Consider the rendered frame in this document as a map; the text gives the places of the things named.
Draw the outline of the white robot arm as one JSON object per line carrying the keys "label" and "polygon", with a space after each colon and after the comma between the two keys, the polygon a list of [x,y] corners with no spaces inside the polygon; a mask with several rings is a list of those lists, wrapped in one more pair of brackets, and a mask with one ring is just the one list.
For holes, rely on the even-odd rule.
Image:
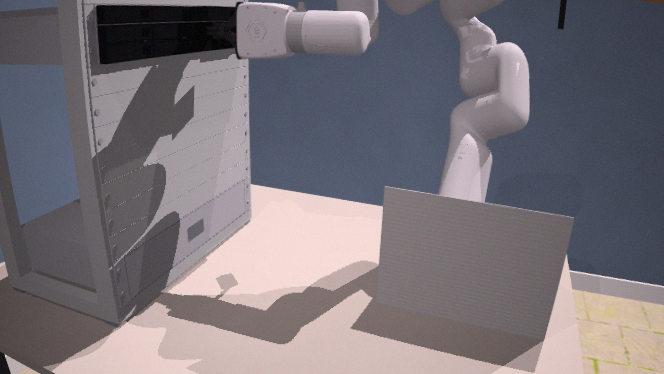
{"label": "white robot arm", "polygon": [[[337,11],[308,10],[306,2],[298,2],[286,26],[292,52],[360,55],[376,41],[378,0],[336,1]],[[495,46],[494,32],[475,17],[503,1],[440,0],[440,11],[460,41],[460,87],[474,98],[451,113],[438,195],[485,203],[492,165],[487,141],[520,131],[528,122],[529,68],[523,51],[513,43]]]}

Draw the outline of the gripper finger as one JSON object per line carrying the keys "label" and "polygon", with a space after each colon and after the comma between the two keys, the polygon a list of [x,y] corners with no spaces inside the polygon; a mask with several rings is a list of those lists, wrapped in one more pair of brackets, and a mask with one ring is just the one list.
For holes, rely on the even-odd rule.
{"label": "gripper finger", "polygon": [[207,35],[213,35],[213,39],[226,39],[226,40],[228,40],[233,45],[233,47],[235,48],[237,59],[244,59],[244,58],[240,58],[240,56],[238,55],[236,34],[234,35],[233,32],[231,32],[231,31],[207,31]]}
{"label": "gripper finger", "polygon": [[231,30],[234,27],[237,27],[237,7],[240,3],[245,3],[245,2],[237,2],[236,7],[235,7],[235,13],[232,15],[232,17],[226,21],[225,23],[213,23],[212,27],[207,27],[207,30]]}

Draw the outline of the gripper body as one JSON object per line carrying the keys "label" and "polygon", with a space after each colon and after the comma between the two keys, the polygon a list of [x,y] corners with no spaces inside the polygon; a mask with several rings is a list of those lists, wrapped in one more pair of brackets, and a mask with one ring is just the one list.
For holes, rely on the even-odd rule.
{"label": "gripper body", "polygon": [[237,8],[237,52],[244,59],[294,55],[287,44],[287,20],[294,7],[275,3],[242,3]]}

